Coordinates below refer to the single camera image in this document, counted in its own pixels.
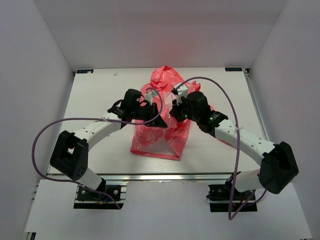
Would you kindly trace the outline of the pink hooded kids jacket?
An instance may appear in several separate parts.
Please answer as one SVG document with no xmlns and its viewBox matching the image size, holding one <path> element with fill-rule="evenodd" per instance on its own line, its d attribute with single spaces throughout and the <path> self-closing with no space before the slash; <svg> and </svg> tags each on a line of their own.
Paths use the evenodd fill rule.
<svg viewBox="0 0 320 240">
<path fill-rule="evenodd" d="M 164 65 L 154 70 L 150 82 L 143 85 L 140 90 L 143 95 L 150 87 L 160 93 L 161 98 L 155 95 L 153 102 L 160 107 L 160 99 L 162 99 L 163 109 L 160 116 L 167 124 L 167 128 L 136 125 L 130 147 L 132 154 L 167 160 L 180 159 L 189 137 L 191 121 L 184 120 L 178 123 L 170 116 L 170 110 L 174 100 L 171 91 L 183 81 L 184 79 L 175 69 Z"/>
</svg>

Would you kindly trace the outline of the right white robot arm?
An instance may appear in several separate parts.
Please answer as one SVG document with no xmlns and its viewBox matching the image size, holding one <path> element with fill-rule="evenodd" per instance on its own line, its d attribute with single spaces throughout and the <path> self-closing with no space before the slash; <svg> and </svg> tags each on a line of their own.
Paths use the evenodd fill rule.
<svg viewBox="0 0 320 240">
<path fill-rule="evenodd" d="M 250 132 L 239 129 L 226 115 L 212 110 L 203 97 L 201 100 L 172 101 L 170 115 L 178 122 L 191 120 L 199 129 L 225 142 L 253 159 L 259 169 L 239 171 L 225 181 L 226 195 L 236 200 L 246 191 L 265 189 L 279 194 L 298 175 L 299 169 L 291 146 L 263 140 Z"/>
</svg>

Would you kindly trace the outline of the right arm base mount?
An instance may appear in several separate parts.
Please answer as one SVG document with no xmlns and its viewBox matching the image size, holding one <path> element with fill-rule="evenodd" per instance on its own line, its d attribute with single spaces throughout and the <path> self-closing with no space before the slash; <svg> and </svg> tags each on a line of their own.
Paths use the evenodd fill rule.
<svg viewBox="0 0 320 240">
<path fill-rule="evenodd" d="M 223 213 L 229 211 L 230 193 L 232 187 L 233 173 L 223 184 L 208 185 L 208 194 L 206 198 L 209 200 L 211 213 Z M 238 192 L 234 190 L 231 212 L 234 213 L 240 206 L 250 197 L 252 190 Z M 256 196 L 253 195 L 240 212 L 257 212 Z"/>
</svg>

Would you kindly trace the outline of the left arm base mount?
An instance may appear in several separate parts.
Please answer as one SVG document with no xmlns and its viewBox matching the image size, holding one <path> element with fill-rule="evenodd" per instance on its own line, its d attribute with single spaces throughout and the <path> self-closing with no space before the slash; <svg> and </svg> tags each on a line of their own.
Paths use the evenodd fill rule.
<svg viewBox="0 0 320 240">
<path fill-rule="evenodd" d="M 73 208 L 81 210 L 120 210 L 127 193 L 127 183 L 115 181 L 105 186 L 105 194 L 88 191 L 79 185 L 76 190 Z"/>
</svg>

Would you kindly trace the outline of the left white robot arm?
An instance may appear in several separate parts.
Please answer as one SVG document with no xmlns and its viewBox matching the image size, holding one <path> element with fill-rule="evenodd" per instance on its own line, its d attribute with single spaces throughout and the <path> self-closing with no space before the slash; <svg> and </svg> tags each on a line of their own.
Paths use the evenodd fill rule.
<svg viewBox="0 0 320 240">
<path fill-rule="evenodd" d="M 88 193 L 99 200 L 105 196 L 106 181 L 88 167 L 89 151 L 110 134 L 121 130 L 132 120 L 139 125 L 167 128 L 159 115 L 156 103 L 135 103 L 132 106 L 118 106 L 117 101 L 107 110 L 101 121 L 95 121 L 75 132 L 64 130 L 58 136 L 50 165 L 74 182 L 88 188 Z"/>
</svg>

